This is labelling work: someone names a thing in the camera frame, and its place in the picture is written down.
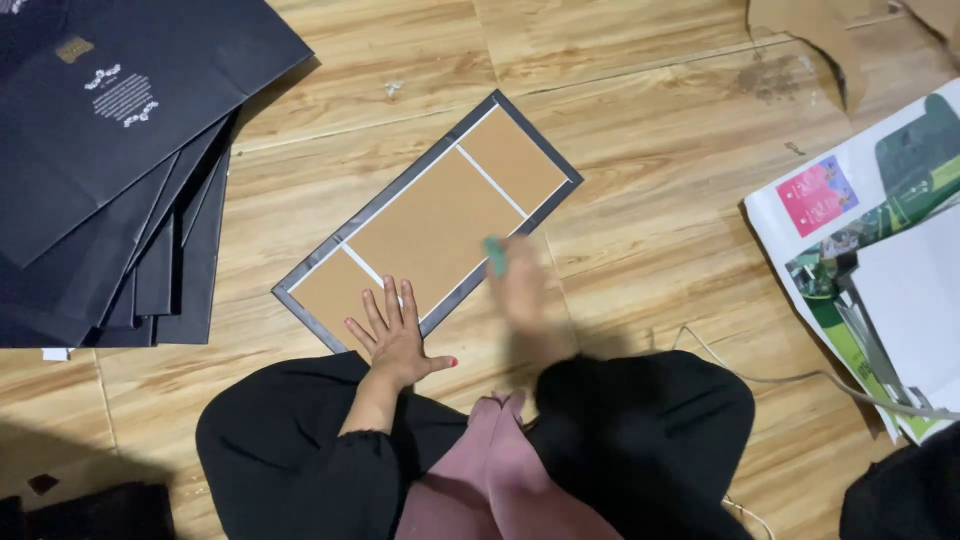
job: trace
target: wooden floor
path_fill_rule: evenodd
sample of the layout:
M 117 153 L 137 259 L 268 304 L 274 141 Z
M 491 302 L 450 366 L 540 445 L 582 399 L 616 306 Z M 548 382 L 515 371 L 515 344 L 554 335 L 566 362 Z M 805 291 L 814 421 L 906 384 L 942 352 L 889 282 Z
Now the wooden floor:
M 747 373 L 829 367 L 738 204 L 955 75 L 898 15 L 848 30 L 869 88 L 847 116 L 813 49 L 751 43 L 744 0 L 272 3 L 323 65 L 257 96 L 233 146 L 210 344 L 63 364 L 0 353 L 0 495 L 42 472 L 62 482 L 29 506 L 164 479 L 183 538 L 223 537 L 194 448 L 201 410 L 257 368 L 328 353 L 270 288 L 497 87 L 586 179 L 536 233 L 551 312 L 582 347 L 668 348 L 689 324 Z M 484 285 L 427 349 L 461 366 L 418 391 L 462 410 L 523 382 Z M 892 449 L 876 413 L 825 379 L 751 387 L 731 496 L 778 537 L 835 537 L 844 490 Z

